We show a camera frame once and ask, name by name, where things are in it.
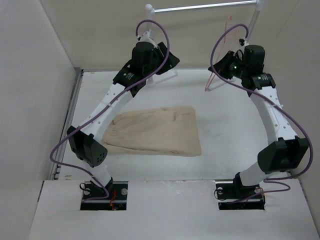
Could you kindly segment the beige trousers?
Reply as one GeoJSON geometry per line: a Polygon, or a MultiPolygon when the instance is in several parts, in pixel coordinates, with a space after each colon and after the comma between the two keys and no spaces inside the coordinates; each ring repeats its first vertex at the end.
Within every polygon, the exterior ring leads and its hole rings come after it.
{"type": "Polygon", "coordinates": [[[111,155],[196,157],[202,154],[196,111],[175,106],[118,114],[101,144],[111,155]]]}

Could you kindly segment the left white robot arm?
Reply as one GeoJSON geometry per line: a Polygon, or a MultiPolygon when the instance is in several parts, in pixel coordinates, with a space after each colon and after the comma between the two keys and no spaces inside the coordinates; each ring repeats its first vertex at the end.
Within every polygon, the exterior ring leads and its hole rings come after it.
{"type": "Polygon", "coordinates": [[[105,159],[108,150],[102,145],[105,130],[115,116],[146,85],[152,75],[161,75],[174,68],[179,59],[160,42],[157,45],[139,41],[132,50],[131,59],[115,75],[112,84],[96,109],[81,123],[81,129],[70,126],[67,134],[71,151],[92,175],[95,193],[100,199],[112,195],[113,179],[105,159]]]}

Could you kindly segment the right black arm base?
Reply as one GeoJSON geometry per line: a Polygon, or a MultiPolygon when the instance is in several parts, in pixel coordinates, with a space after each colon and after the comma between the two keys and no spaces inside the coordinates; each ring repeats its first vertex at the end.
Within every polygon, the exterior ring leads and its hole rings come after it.
{"type": "Polygon", "coordinates": [[[236,190],[232,182],[217,182],[214,196],[219,210],[264,210],[265,197],[259,185],[245,186],[236,190]]]}

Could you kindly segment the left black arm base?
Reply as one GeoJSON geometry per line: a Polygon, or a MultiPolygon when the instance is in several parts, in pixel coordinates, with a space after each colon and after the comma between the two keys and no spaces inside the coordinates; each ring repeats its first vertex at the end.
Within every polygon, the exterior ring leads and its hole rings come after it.
{"type": "Polygon", "coordinates": [[[82,190],[81,211],[125,211],[127,209],[128,181],[114,181],[109,195],[93,182],[79,184],[82,190]]]}

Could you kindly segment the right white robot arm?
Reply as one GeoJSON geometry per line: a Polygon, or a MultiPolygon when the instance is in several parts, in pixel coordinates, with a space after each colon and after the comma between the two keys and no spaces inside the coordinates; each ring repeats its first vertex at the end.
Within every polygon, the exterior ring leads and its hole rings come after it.
{"type": "Polygon", "coordinates": [[[247,92],[262,120],[267,146],[257,154],[257,161],[239,172],[233,179],[232,192],[245,197],[250,188],[278,172],[296,169],[311,143],[299,137],[291,127],[293,119],[283,110],[277,95],[276,83],[264,70],[265,50],[259,45],[247,45],[226,55],[209,70],[226,83],[232,78],[241,80],[238,88],[247,92]]]}

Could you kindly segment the white clothes rack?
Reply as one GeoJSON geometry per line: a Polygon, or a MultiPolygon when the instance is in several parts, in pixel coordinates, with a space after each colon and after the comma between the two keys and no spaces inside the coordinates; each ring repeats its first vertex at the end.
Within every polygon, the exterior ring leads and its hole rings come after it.
{"type": "Polygon", "coordinates": [[[212,49],[225,30],[245,24],[251,30],[262,9],[260,0],[218,0],[203,4],[193,1],[186,6],[154,8],[144,6],[144,31],[151,31],[155,42],[163,41],[159,23],[166,31],[170,51],[180,59],[178,68],[207,68],[212,49]]]}

